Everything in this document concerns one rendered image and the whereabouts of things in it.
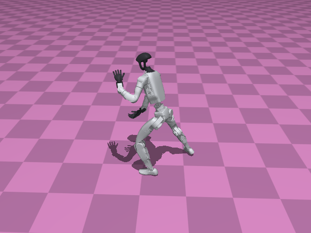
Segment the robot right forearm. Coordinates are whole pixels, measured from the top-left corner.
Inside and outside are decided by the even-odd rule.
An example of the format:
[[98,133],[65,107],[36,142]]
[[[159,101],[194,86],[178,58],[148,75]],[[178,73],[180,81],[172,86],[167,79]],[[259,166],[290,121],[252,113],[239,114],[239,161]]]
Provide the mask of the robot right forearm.
[[149,101],[148,101],[148,99],[147,99],[147,97],[145,95],[143,104],[141,106],[141,109],[146,108],[146,111],[147,111],[148,104],[149,104]]

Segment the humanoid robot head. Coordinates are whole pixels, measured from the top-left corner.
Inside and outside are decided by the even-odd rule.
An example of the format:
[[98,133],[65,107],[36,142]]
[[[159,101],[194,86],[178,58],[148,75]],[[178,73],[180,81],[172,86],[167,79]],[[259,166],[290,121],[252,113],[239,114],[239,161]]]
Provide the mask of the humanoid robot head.
[[[154,72],[154,70],[151,69],[151,67],[147,67],[146,66],[146,62],[148,61],[148,59],[151,58],[151,55],[144,52],[144,53],[141,53],[137,58],[136,58],[136,61],[139,63],[139,66],[141,68],[141,70],[145,70],[147,71],[147,73],[149,72]],[[144,67],[141,66],[141,62],[143,62],[144,64]]]

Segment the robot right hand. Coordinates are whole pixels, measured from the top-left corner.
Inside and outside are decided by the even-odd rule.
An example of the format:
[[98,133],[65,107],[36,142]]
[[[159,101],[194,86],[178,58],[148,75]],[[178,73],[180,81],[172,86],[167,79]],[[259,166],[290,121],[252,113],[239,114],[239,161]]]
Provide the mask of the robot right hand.
[[128,116],[132,119],[136,118],[137,116],[139,116],[141,113],[143,113],[144,111],[146,111],[146,108],[143,108],[143,109],[139,109],[137,111],[131,111],[133,112],[133,114],[129,114]]

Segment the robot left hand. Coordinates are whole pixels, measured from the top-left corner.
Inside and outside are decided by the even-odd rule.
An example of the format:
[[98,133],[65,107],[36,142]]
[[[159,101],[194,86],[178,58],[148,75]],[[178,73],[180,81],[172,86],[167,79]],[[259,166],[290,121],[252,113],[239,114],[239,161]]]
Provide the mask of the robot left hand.
[[[117,74],[117,71],[118,71],[118,74]],[[117,83],[122,83],[122,86],[123,86],[122,80],[123,80],[123,77],[124,77],[125,73],[123,73],[123,75],[122,75],[121,74],[121,70],[120,70],[120,73],[119,73],[119,70],[117,70],[117,71],[116,70],[115,70],[115,72],[113,71],[114,78],[117,81],[116,85],[117,85]],[[115,75],[115,73],[116,73],[116,75]],[[118,85],[117,85],[117,88],[118,88]]]

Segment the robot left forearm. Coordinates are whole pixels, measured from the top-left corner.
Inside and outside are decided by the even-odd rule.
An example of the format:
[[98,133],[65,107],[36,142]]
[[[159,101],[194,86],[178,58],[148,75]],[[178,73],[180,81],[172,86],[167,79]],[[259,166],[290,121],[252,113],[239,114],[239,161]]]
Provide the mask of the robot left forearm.
[[123,88],[122,83],[117,83],[117,85],[118,85],[118,93],[121,94],[124,99],[129,100],[129,101],[134,101],[135,100],[135,96],[130,94],[129,92],[127,92]]

